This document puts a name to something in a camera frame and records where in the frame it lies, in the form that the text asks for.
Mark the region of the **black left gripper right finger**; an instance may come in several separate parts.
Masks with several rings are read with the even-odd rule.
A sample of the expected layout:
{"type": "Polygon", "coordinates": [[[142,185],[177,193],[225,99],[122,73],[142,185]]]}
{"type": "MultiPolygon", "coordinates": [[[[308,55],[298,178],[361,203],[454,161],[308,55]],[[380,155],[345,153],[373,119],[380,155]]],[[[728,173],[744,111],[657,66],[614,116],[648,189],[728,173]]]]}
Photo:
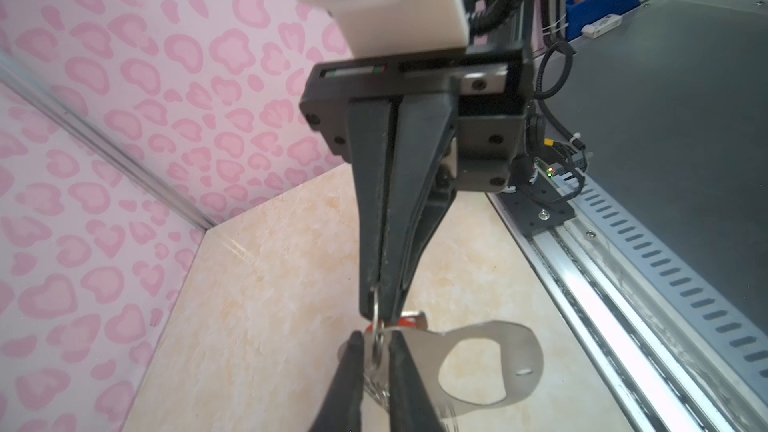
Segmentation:
{"type": "Polygon", "coordinates": [[[402,332],[391,334],[389,414],[392,432],[442,432],[443,427],[402,332]]]}

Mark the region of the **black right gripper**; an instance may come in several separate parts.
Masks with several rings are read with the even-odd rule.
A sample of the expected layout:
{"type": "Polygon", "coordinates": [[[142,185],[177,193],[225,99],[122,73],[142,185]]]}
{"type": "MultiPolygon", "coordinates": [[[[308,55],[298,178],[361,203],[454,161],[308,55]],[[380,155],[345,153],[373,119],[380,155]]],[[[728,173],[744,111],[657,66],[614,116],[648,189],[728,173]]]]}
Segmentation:
{"type": "Polygon", "coordinates": [[[352,167],[363,317],[374,318],[379,283],[381,319],[399,319],[455,186],[497,192],[511,184],[532,95],[532,51],[522,41],[314,66],[300,111],[352,167]]]}

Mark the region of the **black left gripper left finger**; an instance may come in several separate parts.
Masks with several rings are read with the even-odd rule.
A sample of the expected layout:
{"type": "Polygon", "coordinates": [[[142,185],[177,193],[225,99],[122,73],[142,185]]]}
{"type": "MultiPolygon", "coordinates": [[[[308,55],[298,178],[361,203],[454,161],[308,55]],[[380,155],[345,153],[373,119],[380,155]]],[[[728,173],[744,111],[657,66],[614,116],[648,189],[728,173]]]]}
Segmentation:
{"type": "Polygon", "coordinates": [[[360,432],[364,392],[365,341],[360,331],[346,342],[322,405],[309,430],[312,432],[360,432]]]}

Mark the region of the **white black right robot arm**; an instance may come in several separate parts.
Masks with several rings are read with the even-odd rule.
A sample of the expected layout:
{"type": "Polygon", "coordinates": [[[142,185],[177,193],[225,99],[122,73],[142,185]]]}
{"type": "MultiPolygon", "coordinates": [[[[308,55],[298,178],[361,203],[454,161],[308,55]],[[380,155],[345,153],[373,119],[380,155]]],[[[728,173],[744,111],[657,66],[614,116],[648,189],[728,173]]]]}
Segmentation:
{"type": "Polygon", "coordinates": [[[514,187],[544,209],[535,160],[561,155],[532,112],[528,45],[468,47],[317,65],[301,98],[311,128],[353,170],[360,218],[360,312],[395,323],[420,257],[458,191],[514,187]]]}

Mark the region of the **blue tape dispenser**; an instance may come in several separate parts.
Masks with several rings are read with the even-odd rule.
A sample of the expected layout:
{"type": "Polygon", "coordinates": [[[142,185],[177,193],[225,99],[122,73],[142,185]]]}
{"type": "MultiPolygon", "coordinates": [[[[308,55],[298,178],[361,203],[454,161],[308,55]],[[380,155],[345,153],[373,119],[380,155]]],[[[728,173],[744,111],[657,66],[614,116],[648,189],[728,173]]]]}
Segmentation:
{"type": "Polygon", "coordinates": [[[608,15],[623,15],[640,6],[640,0],[566,0],[568,41],[579,37],[582,28],[608,15]]]}

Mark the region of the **small white box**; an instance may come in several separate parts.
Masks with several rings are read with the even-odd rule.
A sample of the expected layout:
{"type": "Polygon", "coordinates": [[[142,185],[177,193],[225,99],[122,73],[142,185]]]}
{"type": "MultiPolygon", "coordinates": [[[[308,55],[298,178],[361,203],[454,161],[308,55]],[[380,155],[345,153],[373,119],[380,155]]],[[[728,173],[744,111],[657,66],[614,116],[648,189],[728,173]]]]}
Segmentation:
{"type": "Polygon", "coordinates": [[[622,24],[622,16],[608,14],[605,17],[582,27],[581,34],[588,39],[597,39],[616,29],[622,24]]]}

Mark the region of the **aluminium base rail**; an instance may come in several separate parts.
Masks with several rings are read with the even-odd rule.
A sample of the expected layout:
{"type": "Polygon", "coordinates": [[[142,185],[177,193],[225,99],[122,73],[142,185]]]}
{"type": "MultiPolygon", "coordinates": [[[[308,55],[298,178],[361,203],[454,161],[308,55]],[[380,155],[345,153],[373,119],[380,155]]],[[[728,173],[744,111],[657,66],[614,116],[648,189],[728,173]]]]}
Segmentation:
{"type": "Polygon", "coordinates": [[[594,181],[490,196],[636,431],[763,431],[767,337],[594,181]]]}

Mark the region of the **aluminium corner frame post right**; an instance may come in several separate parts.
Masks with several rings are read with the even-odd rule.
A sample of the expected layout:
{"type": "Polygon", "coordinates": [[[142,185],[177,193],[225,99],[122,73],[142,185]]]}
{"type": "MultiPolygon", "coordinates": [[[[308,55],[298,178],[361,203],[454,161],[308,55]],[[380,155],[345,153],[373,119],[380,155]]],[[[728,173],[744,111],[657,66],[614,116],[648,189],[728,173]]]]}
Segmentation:
{"type": "Polygon", "coordinates": [[[1,54],[1,82],[188,223],[203,231],[216,226],[212,218],[142,165],[102,129],[57,98],[34,74],[6,53],[1,54]]]}

